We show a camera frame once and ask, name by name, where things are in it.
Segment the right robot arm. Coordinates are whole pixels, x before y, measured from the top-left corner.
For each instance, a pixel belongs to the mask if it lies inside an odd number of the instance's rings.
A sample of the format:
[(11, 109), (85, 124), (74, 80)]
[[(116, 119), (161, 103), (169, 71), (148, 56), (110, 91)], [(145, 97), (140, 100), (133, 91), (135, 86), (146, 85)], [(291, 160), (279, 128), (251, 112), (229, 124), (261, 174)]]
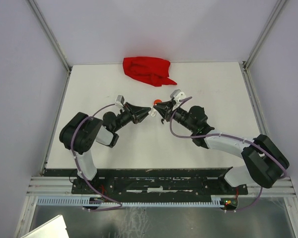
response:
[(218, 188), (229, 194), (236, 187), (246, 183), (256, 183), (263, 188), (287, 175), (289, 162), (272, 142), (263, 134), (253, 139), (244, 139), (222, 133), (208, 125), (204, 108), (192, 106), (189, 111), (174, 108), (176, 102), (160, 102), (154, 108), (168, 122), (176, 121), (189, 131), (189, 137), (199, 147), (223, 151), (241, 158), (244, 165), (227, 169), (218, 181)]

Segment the orange round charging case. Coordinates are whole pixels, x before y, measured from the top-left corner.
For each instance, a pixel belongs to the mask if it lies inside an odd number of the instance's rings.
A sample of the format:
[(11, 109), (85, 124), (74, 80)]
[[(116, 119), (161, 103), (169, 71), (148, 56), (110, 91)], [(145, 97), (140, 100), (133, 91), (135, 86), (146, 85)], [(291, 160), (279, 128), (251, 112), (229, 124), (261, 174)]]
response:
[(162, 102), (162, 100), (156, 99), (153, 104), (156, 105), (156, 104), (161, 103), (161, 102)]

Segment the white round charging case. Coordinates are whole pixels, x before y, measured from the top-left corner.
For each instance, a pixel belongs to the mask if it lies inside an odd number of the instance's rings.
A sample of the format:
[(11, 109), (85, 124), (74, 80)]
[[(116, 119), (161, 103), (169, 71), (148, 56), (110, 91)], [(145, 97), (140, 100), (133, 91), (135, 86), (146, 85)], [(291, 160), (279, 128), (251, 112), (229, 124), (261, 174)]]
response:
[(151, 111), (150, 111), (150, 115), (152, 117), (154, 117), (156, 115), (156, 109), (154, 107), (152, 107)]

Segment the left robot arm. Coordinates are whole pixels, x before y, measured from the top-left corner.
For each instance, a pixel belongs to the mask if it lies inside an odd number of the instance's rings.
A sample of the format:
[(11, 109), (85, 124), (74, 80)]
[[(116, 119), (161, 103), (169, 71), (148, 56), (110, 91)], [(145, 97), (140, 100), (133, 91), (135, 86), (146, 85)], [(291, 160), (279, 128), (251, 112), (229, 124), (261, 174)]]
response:
[(123, 103), (119, 114), (106, 112), (101, 119), (78, 112), (61, 130), (59, 141), (73, 153), (78, 177), (85, 179), (83, 188), (88, 193), (96, 193), (100, 181), (96, 179), (91, 148), (95, 142), (114, 147), (119, 139), (117, 131), (129, 123), (141, 123), (150, 113), (150, 107), (140, 107)]

